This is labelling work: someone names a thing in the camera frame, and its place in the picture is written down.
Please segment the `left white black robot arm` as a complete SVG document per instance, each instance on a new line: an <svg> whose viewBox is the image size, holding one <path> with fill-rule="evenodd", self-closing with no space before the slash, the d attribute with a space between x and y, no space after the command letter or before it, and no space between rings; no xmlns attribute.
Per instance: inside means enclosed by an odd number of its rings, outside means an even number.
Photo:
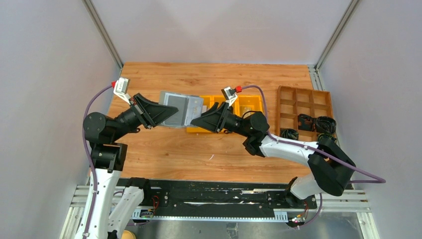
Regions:
<svg viewBox="0 0 422 239"><path fill-rule="evenodd" d="M121 199L112 206L115 188L122 174L128 146L117 140L140 127L152 129L178 112L136 94L129 108L115 118L93 112L84 117L84 147L88 151L91 180L83 217L75 234L77 239L119 239L135 209L158 205L148 179L132 177Z"/></svg>

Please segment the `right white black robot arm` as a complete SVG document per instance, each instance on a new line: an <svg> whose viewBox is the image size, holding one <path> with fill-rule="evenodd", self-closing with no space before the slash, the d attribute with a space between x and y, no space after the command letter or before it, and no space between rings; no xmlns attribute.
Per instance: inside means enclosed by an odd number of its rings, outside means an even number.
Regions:
<svg viewBox="0 0 422 239"><path fill-rule="evenodd" d="M226 129L244 136L243 145L251 155L282 158L308 166L310 174L293 178L284 191L282 200L291 208L319 193L341 196L354 172L354 162L331 139L306 142L275 136L269 132L267 119L260 111L240 117L229 110L228 103L214 104L191 124L214 133Z"/></svg>

